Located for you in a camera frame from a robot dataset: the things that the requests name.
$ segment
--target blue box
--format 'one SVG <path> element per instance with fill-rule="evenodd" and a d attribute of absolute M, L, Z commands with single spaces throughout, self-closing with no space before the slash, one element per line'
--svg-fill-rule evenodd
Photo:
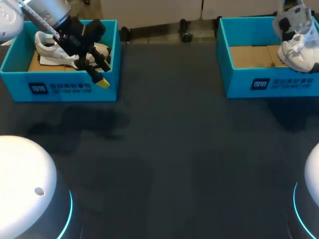
<path fill-rule="evenodd" d="M 319 96 L 319 73 L 290 68 L 235 68 L 231 46 L 280 45 L 273 17 L 222 18 L 217 35 L 217 58 L 227 98 Z"/>
<path fill-rule="evenodd" d="M 106 27 L 101 43 L 112 49 L 111 70 L 103 72 L 110 87 L 93 84 L 86 71 L 28 72 L 35 53 L 34 36 L 38 29 L 24 23 L 22 33 L 13 41 L 0 68 L 0 75 L 15 102 L 105 102 L 117 99 L 121 42 L 116 20 L 101 21 Z"/>

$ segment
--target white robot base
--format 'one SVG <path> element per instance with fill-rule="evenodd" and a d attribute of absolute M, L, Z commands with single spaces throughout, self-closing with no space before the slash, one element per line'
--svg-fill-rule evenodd
<path fill-rule="evenodd" d="M 291 239 L 319 239 L 319 144 L 310 153 L 305 176 L 291 195 L 287 226 Z"/>
<path fill-rule="evenodd" d="M 0 136 L 0 239 L 80 239 L 71 192 L 50 155 L 17 136 Z"/>

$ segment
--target black mat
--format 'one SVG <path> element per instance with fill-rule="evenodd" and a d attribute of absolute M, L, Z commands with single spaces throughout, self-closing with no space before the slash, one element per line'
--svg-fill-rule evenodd
<path fill-rule="evenodd" d="M 0 134 L 52 155 L 84 239 L 288 238 L 319 142 L 316 98 L 225 99 L 215 45 L 128 45 L 116 103 L 16 104 L 1 82 L 0 109 Z"/>

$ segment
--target white cabinet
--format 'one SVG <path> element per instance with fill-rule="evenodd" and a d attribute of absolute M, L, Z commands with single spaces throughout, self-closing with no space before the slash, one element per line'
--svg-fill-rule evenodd
<path fill-rule="evenodd" d="M 100 0 L 103 19 L 136 28 L 200 18 L 201 0 Z"/>
<path fill-rule="evenodd" d="M 283 0 L 204 0 L 203 19 L 272 14 Z M 319 12 L 319 0 L 304 0 L 312 10 Z"/>

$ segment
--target white sneaker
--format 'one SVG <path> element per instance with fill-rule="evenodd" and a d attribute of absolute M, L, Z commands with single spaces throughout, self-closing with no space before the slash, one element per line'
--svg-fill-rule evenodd
<path fill-rule="evenodd" d="M 282 39 L 278 56 L 295 71 L 319 72 L 319 33 L 310 8 L 303 1 L 287 11 L 279 11 L 273 21 L 276 34 Z"/>
<path fill-rule="evenodd" d="M 104 44 L 95 43 L 96 50 L 102 53 L 105 57 L 110 54 L 110 48 Z M 48 66 L 69 65 L 77 69 L 74 61 L 79 59 L 78 55 L 69 56 L 66 52 L 53 40 L 53 35 L 45 34 L 38 31 L 35 34 L 35 48 L 40 55 L 40 64 Z M 96 65 L 94 57 L 88 53 L 86 59 L 91 65 Z"/>

